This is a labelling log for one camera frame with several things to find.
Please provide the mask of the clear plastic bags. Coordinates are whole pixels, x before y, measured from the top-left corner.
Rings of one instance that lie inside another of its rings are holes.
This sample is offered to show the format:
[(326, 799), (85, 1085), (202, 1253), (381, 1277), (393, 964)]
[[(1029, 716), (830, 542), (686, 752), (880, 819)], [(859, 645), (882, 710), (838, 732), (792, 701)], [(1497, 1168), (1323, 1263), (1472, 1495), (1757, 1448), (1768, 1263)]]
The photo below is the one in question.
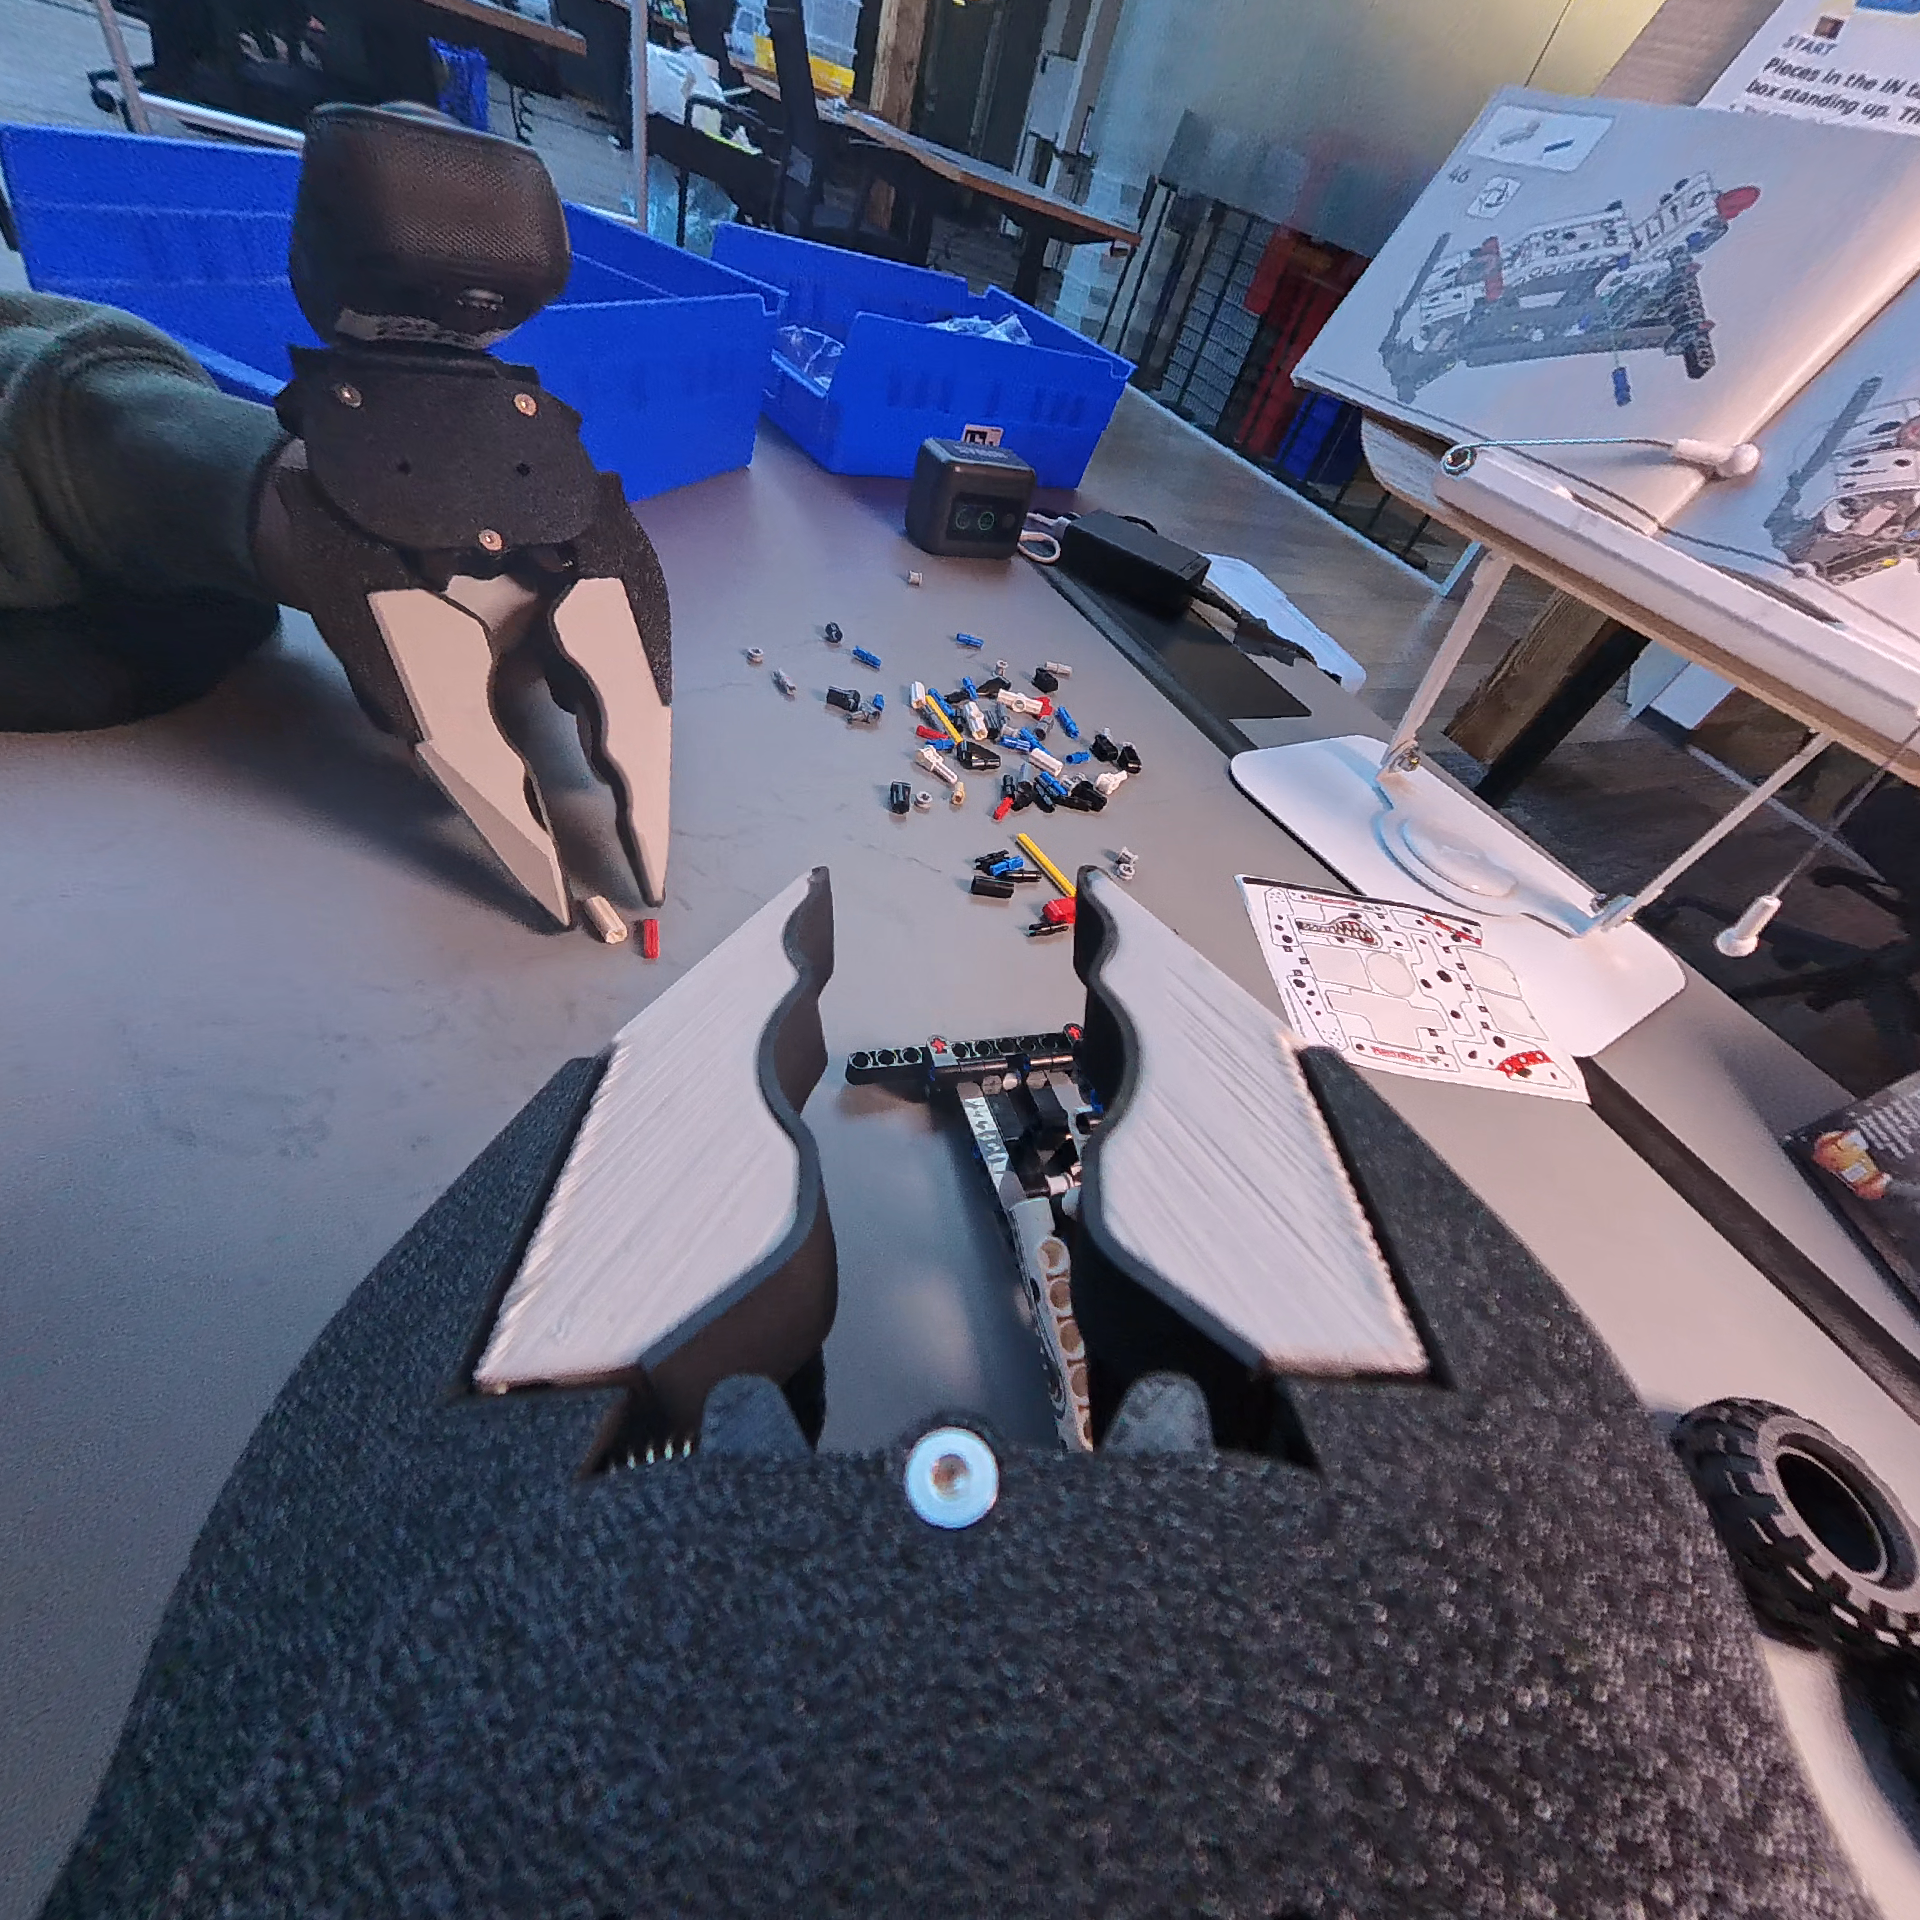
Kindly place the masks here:
[(814, 325), (781, 325), (775, 328), (775, 371), (797, 376), (807, 394), (827, 395), (835, 386), (853, 388), (858, 376), (890, 368), (905, 368), (907, 372), (946, 368), (957, 354), (954, 340), (995, 347), (1041, 342), (1017, 310), (999, 315), (960, 310), (935, 319), (864, 310), (855, 315), (845, 336)]

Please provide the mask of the open building instruction booklet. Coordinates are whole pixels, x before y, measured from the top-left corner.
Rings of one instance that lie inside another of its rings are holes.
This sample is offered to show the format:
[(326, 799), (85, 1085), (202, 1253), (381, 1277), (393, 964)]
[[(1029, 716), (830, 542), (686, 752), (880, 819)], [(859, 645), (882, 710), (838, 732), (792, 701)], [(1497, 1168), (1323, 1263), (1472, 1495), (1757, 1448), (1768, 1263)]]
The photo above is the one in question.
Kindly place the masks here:
[(1917, 136), (1503, 88), (1296, 376), (1448, 446), (1435, 493), (1617, 594), (1917, 559)]

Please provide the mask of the toy truck set box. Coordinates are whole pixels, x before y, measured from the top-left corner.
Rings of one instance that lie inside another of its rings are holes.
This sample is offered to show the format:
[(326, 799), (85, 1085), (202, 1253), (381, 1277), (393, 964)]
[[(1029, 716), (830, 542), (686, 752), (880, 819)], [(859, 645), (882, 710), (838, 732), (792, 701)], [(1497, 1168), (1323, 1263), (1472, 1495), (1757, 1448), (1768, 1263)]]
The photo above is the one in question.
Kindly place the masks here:
[(1813, 1189), (1919, 1298), (1919, 1071), (1784, 1139)]

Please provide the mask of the person's left forearm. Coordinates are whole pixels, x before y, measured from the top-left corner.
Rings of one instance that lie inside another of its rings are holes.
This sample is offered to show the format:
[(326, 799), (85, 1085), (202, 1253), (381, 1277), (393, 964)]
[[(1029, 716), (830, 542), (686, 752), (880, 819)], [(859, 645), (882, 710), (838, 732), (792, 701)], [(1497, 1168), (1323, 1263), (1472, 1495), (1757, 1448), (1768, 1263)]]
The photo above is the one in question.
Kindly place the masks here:
[(270, 602), (256, 503), (289, 436), (135, 315), (2, 296), (2, 605), (109, 590)]

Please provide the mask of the white black toy truck model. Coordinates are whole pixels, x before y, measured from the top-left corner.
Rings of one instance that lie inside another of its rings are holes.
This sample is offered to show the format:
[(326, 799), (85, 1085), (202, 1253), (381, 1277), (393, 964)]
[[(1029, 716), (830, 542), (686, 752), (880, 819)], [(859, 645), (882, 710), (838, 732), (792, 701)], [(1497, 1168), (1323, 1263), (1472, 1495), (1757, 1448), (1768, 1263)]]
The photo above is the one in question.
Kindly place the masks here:
[(946, 1104), (969, 1127), (1015, 1250), (1054, 1422), (1064, 1444), (1086, 1453), (1095, 1434), (1089, 1347), (1072, 1307), (1072, 1231), (1103, 1104), (1083, 1084), (1082, 1047), (1080, 1023), (995, 1040), (929, 1038), (858, 1048), (846, 1079)]

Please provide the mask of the sticker sheet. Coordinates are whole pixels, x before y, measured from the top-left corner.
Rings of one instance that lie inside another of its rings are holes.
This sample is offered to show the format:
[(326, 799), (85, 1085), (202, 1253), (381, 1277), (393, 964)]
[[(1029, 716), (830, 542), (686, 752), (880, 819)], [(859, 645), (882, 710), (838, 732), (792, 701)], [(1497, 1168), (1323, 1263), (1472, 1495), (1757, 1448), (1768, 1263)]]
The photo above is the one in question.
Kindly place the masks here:
[(1474, 919), (1239, 875), (1288, 1021), (1352, 1064), (1589, 1101)]

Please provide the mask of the small black cube device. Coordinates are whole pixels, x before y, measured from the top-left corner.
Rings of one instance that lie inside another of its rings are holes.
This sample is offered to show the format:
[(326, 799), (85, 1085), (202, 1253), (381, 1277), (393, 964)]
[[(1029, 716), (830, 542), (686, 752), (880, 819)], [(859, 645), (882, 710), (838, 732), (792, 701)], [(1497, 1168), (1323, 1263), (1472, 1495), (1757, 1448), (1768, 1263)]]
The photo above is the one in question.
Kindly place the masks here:
[(1039, 485), (1008, 447), (927, 439), (910, 480), (903, 531), (938, 557), (1011, 559)]

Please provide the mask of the black desk pad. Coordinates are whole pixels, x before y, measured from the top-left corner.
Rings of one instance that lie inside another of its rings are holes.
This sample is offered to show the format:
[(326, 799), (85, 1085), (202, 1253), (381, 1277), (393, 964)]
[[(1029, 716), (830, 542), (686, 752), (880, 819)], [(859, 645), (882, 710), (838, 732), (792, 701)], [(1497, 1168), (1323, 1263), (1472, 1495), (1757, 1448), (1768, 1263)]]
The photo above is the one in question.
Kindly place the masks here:
[(1304, 700), (1201, 615), (1152, 615), (1078, 583), (1062, 567), (1041, 574), (1225, 754), (1256, 747), (1247, 723), (1311, 717)]

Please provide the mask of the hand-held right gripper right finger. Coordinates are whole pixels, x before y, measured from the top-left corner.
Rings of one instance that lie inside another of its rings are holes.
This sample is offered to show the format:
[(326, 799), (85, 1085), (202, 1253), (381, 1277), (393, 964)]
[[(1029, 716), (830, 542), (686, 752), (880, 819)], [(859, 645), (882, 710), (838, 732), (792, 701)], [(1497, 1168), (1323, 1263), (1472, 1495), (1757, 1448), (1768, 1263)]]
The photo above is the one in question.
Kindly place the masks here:
[(1072, 1250), (1095, 1410), (1150, 1374), (1198, 1381), (1213, 1410), (1263, 1381), (1430, 1383), (1281, 1014), (1112, 877), (1078, 883), (1072, 963), (1103, 1104)]

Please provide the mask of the printed task sheet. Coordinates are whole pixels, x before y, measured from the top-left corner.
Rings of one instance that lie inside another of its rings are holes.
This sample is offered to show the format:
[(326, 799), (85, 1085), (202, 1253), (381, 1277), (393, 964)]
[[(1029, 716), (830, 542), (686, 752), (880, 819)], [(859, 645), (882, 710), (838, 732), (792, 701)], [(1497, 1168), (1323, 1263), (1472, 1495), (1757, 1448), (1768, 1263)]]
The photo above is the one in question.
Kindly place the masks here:
[(1919, 134), (1919, 2), (1784, 2), (1704, 108)]

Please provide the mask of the black power adapter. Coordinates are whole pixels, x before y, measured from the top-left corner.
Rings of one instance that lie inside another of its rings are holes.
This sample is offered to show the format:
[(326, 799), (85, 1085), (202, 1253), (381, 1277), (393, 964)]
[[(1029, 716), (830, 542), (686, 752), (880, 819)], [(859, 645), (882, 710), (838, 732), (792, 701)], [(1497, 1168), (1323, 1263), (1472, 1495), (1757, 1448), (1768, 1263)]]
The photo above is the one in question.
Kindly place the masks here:
[(1194, 599), (1209, 597), (1209, 557), (1137, 519), (1082, 512), (1064, 523), (1058, 546), (1050, 579), (1062, 591), (1080, 583), (1161, 620), (1178, 620)]

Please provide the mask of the pile of small toy pieces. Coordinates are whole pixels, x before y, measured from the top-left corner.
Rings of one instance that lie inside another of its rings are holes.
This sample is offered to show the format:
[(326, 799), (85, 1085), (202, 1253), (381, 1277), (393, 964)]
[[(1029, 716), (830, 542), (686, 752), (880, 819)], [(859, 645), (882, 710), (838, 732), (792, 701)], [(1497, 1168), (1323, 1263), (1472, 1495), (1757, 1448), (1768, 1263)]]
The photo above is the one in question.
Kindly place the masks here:
[(851, 684), (827, 678), (813, 691), (824, 710), (846, 732), (903, 754), (878, 789), (885, 815), (894, 822), (930, 813), (960, 820), (978, 808), (999, 840), (968, 859), (968, 893), (1029, 907), (1024, 938), (1034, 943), (1065, 938), (1074, 926), (1074, 883), (1065, 856), (1041, 845), (1037, 820), (1094, 820), (1144, 773), (1130, 735), (1072, 712), (1070, 700), (1089, 698), (1072, 686), (1072, 663), (1047, 656), (1032, 668), (991, 661), (987, 642), (960, 631), (954, 642), (975, 656), (975, 668), (951, 686), (907, 678), (885, 687), (873, 647), (849, 642), (835, 621), (822, 638), (838, 652), (827, 663), (833, 675), (855, 670)]

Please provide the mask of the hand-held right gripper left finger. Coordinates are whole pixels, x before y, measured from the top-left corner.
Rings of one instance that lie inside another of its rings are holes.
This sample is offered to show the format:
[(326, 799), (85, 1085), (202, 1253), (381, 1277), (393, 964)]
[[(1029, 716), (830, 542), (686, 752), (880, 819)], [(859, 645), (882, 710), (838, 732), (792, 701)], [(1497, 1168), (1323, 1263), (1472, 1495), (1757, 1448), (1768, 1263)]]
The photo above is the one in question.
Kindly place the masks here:
[(479, 1389), (703, 1398), (735, 1374), (785, 1383), (825, 1344), (838, 1263), (802, 1108), (830, 976), (833, 883), (810, 871), (615, 1032)]

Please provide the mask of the blue plastic bin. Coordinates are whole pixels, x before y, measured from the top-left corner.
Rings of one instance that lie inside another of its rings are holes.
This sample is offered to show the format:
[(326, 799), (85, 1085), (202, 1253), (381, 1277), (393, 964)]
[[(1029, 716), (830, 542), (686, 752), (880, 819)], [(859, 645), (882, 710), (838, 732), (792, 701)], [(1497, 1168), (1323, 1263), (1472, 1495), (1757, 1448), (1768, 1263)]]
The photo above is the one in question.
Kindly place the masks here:
[(846, 333), (858, 312), (935, 319), (984, 310), (1019, 312), (1041, 342), (995, 347), (954, 340), (946, 368), (858, 374), (853, 388), (807, 394), (771, 362), (761, 411), (833, 472), (914, 470), (923, 439), (999, 429), (1046, 490), (1078, 490), (1135, 365), (1039, 308), (991, 290), (982, 296), (949, 271), (902, 266), (763, 229), (721, 224), (711, 258), (785, 292), (783, 325)]
[[(34, 288), (125, 307), (218, 384), (272, 402), (319, 342), (287, 258), (299, 158), (160, 134), (2, 127)], [(777, 290), (565, 203), (565, 295), (496, 354), (584, 415), (595, 463), (647, 499), (752, 459)]]

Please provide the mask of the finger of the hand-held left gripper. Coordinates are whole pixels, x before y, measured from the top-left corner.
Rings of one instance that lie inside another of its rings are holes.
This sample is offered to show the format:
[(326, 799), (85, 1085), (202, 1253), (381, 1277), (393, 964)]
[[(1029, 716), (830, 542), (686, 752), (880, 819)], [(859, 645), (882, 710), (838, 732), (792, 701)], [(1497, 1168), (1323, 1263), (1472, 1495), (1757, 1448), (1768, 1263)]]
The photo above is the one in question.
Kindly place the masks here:
[(517, 884), (561, 926), (570, 887), (525, 754), (493, 701), (496, 647), (526, 636), (538, 591), (511, 574), (456, 574), (445, 591), (374, 591), (369, 610), (422, 730), (416, 756)]
[(641, 642), (626, 586), (584, 579), (552, 610), (558, 656), (584, 687), (591, 767), (615, 795), (615, 827), (647, 904), (665, 900), (673, 710)]

